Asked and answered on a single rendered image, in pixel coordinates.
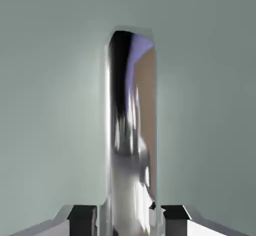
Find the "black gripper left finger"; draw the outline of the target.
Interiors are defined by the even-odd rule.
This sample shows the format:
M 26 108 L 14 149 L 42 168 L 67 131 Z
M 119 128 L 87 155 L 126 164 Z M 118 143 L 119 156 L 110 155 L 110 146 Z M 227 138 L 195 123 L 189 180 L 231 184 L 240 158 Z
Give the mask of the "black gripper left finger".
M 9 236 L 98 236 L 96 205 L 66 204 L 53 219 Z

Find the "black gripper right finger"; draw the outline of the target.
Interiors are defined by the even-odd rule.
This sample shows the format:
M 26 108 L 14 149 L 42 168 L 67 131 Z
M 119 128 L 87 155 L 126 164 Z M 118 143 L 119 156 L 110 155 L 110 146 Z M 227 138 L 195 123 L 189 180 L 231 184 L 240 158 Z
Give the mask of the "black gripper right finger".
M 162 236 L 243 236 L 242 232 L 204 218 L 189 205 L 162 205 Z

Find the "curved shiny metal drawer handle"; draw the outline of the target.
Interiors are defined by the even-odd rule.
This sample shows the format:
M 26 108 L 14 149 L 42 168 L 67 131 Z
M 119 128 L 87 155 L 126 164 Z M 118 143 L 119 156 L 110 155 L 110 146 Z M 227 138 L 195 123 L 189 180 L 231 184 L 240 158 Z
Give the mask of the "curved shiny metal drawer handle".
M 98 236 L 157 233 L 157 58 L 150 29 L 117 26 L 104 48 L 106 197 Z

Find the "grey-green painted drawer front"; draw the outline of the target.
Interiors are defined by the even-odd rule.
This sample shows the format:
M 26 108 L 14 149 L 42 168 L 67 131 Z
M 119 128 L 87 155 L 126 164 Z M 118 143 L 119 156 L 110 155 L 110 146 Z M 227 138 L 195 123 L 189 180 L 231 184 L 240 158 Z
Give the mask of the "grey-green painted drawer front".
M 119 26 L 153 33 L 159 203 L 256 236 L 256 0 L 0 0 L 0 236 L 105 200 Z

